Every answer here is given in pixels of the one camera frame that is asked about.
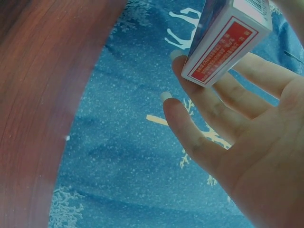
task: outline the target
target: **palm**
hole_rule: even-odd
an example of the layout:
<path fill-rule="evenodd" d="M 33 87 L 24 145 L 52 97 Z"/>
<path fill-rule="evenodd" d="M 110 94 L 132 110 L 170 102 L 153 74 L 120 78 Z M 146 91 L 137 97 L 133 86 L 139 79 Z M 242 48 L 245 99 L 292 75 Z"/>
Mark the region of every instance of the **palm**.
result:
<path fill-rule="evenodd" d="M 244 213 L 280 218 L 276 227 L 286 220 L 292 227 L 288 216 L 300 205 L 299 185 L 304 188 L 303 81 L 291 82 L 278 107 L 251 121 L 219 167 L 220 182 Z M 285 199 L 285 204 L 278 199 Z"/>
<path fill-rule="evenodd" d="M 189 154 L 213 175 L 258 227 L 304 224 L 304 78 L 248 54 L 234 70 L 280 100 L 277 107 L 226 74 L 211 90 L 181 78 L 185 57 L 173 70 L 209 125 L 232 144 L 205 139 L 183 105 L 164 103 L 166 119 Z"/>

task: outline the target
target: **blue tablecloth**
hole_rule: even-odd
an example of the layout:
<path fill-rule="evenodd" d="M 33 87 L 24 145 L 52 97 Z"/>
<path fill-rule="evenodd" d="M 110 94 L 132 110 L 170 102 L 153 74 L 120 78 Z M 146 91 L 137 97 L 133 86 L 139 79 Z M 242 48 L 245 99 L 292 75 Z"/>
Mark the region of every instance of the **blue tablecloth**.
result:
<path fill-rule="evenodd" d="M 171 71 L 169 54 L 189 50 L 203 3 L 129 1 L 76 113 L 50 228 L 252 227 L 216 180 L 184 153 L 166 125 L 159 99 L 170 91 L 207 137 L 229 147 L 205 124 Z M 303 48 L 272 9 L 274 31 L 253 52 L 303 75 Z M 234 75 L 247 89 L 277 103 Z"/>

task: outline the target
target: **brown wood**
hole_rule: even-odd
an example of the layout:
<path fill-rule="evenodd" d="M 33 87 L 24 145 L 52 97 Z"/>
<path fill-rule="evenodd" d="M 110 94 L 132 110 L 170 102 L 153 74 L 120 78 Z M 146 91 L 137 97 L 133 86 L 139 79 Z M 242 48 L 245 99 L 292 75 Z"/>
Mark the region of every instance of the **brown wood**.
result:
<path fill-rule="evenodd" d="M 29 0 L 0 0 L 0 41 L 28 3 Z"/>
<path fill-rule="evenodd" d="M 0 42 L 0 228 L 48 226 L 65 136 L 124 6 L 32 0 Z"/>

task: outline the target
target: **small box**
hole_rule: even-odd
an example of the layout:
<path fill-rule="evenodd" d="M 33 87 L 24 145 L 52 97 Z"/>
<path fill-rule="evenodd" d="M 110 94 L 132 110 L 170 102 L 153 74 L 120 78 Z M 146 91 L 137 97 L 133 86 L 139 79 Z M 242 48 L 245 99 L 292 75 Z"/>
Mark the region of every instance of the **small box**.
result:
<path fill-rule="evenodd" d="M 182 77 L 211 87 L 271 31 L 268 0 L 206 0 Z"/>

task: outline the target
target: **fingernail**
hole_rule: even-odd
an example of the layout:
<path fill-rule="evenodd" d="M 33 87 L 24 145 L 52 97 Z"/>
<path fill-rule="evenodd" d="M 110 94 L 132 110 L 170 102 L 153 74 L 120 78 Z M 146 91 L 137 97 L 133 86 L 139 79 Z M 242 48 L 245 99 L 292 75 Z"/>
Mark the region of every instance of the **fingernail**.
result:
<path fill-rule="evenodd" d="M 165 102 L 165 100 L 167 100 L 169 98 L 172 98 L 171 93 L 169 93 L 169 92 L 163 92 L 161 94 L 161 100 L 162 100 L 163 103 Z"/>
<path fill-rule="evenodd" d="M 177 57 L 182 56 L 183 53 L 181 50 L 174 50 L 170 54 L 171 61 L 173 62 Z"/>

